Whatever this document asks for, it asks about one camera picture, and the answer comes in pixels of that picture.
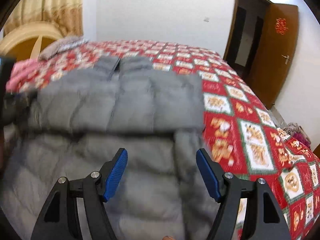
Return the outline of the purple clothes pile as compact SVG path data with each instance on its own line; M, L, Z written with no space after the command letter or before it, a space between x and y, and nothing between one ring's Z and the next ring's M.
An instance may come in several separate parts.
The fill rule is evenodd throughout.
M311 148L311 140L299 124L291 122L284 128L284 131L308 148Z

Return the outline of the beige curtain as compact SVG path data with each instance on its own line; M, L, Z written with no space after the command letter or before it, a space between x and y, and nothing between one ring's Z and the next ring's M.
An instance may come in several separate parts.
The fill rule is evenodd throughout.
M8 35L14 29L32 22L53 24L63 36L83 35L83 0L20 0L3 27Z

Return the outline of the cream round headboard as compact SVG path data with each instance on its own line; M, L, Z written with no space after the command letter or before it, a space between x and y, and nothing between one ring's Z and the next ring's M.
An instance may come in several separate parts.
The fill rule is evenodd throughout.
M28 23L1 40L1 55L14 57L17 61L36 59L45 48L61 38L61 31L51 23Z

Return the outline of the brown wooden door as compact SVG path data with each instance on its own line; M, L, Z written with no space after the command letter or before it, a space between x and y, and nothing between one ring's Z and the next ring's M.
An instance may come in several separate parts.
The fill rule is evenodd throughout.
M277 18L285 18L288 30L285 35L276 33ZM270 109L286 80L295 54L299 29L298 7L296 5L272 3L268 6L259 46L246 83L255 95ZM282 55L289 55L285 64Z

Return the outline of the pink folded blanket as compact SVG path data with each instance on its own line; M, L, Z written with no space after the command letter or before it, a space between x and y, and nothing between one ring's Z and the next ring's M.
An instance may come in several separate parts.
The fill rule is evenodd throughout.
M39 67L40 61L38 59L27 59L16 62L11 71L10 79L6 84L6 91L18 91L21 87L21 83L28 77L29 74L37 70Z

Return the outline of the grey striped pillow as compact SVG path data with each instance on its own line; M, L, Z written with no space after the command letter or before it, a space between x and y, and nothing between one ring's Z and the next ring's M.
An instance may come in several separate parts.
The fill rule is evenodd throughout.
M39 60L49 60L53 56L59 53L63 53L65 51L74 49L80 45L86 44L89 40L85 39L83 36L66 36L61 38L48 47L46 47L40 54Z

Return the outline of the red patterned bed quilt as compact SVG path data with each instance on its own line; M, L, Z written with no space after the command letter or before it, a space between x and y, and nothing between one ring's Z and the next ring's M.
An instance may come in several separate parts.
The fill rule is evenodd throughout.
M51 82L73 70L92 68L102 57L144 57L155 70L199 74L202 137L211 159L235 179L270 187L289 239L306 239L318 230L319 159L274 124L259 98L214 51L170 42L88 42L41 60L18 92L35 100Z

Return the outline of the red door decoration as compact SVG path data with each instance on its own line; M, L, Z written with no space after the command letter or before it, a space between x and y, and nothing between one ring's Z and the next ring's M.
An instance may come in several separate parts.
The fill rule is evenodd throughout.
M280 35L285 35L288 30L286 19L285 18L277 18L274 26L276 33Z

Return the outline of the grey puffer jacket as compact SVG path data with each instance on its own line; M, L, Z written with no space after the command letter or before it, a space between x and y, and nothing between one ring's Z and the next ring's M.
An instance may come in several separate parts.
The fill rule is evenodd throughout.
M41 89L19 124L1 208L30 239L58 178L84 178L124 148L125 172L105 204L117 238L205 239L219 206L196 165L203 113L199 74L155 70L144 57L102 57L73 70Z

